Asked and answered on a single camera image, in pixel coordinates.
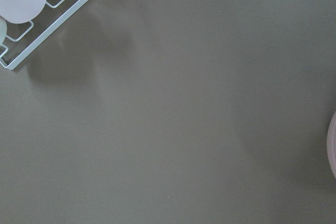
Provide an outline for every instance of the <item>pale green object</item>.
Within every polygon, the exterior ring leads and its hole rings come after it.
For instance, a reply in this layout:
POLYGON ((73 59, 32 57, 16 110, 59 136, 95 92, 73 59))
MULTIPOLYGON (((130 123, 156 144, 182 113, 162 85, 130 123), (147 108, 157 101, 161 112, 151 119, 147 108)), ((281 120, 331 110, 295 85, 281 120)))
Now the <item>pale green object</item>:
POLYGON ((0 45, 4 42, 7 34, 7 24, 6 21, 0 17, 0 45))

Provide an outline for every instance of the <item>pink round object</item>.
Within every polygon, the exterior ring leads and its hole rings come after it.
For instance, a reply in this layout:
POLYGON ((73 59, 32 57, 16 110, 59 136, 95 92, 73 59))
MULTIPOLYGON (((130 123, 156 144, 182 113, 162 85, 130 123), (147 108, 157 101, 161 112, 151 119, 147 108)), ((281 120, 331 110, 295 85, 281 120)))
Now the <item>pink round object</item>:
POLYGON ((336 113, 332 117, 328 129, 327 152, 331 170, 336 178, 336 113))

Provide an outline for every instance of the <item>gray tabletop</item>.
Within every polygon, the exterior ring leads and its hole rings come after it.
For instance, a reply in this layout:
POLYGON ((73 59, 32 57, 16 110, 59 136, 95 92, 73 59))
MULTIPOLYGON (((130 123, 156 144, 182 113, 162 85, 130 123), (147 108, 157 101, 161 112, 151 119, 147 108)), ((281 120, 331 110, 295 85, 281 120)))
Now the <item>gray tabletop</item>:
POLYGON ((335 0, 91 0, 0 70, 0 223, 335 223, 335 0))

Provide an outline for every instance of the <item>gray surface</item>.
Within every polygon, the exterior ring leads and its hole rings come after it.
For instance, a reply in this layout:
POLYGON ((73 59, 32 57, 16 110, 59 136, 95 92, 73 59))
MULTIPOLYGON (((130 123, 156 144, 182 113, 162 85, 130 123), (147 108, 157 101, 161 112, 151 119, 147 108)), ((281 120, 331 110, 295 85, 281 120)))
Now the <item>gray surface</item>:
POLYGON ((90 1, 0 71, 0 223, 335 223, 335 11, 90 1))

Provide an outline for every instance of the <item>white wire rack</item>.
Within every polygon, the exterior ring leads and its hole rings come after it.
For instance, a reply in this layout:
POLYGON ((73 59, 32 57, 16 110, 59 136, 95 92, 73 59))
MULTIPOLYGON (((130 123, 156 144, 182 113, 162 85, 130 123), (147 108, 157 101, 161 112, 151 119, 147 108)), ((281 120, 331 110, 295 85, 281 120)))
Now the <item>white wire rack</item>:
MULTIPOLYGON (((51 4, 47 1, 46 5, 51 9, 56 9, 65 1, 66 0, 59 0, 55 4, 51 4)), ((8 60, 5 60, 4 57, 10 53, 10 48, 9 46, 5 45, 4 42, 2 45, 0 45, 0 48, 2 48, 0 52, 0 64, 7 69, 10 70, 15 69, 33 50, 35 50, 50 34, 52 34, 60 25, 62 25, 72 14, 74 14, 87 1, 88 0, 77 0, 74 4, 70 5, 70 7, 67 8, 65 11, 63 11, 62 14, 55 21, 51 23, 51 25, 40 31, 39 35, 37 35, 37 37, 28 45, 25 45, 24 49, 21 50, 19 53, 17 53, 17 56, 15 56, 9 62, 8 60)), ((33 21, 29 21, 28 24, 29 24, 28 28, 24 32, 22 32, 17 38, 12 38, 11 36, 6 35, 8 41, 11 41, 12 43, 19 43, 21 39, 29 35, 29 32, 34 27, 34 23, 33 21)))

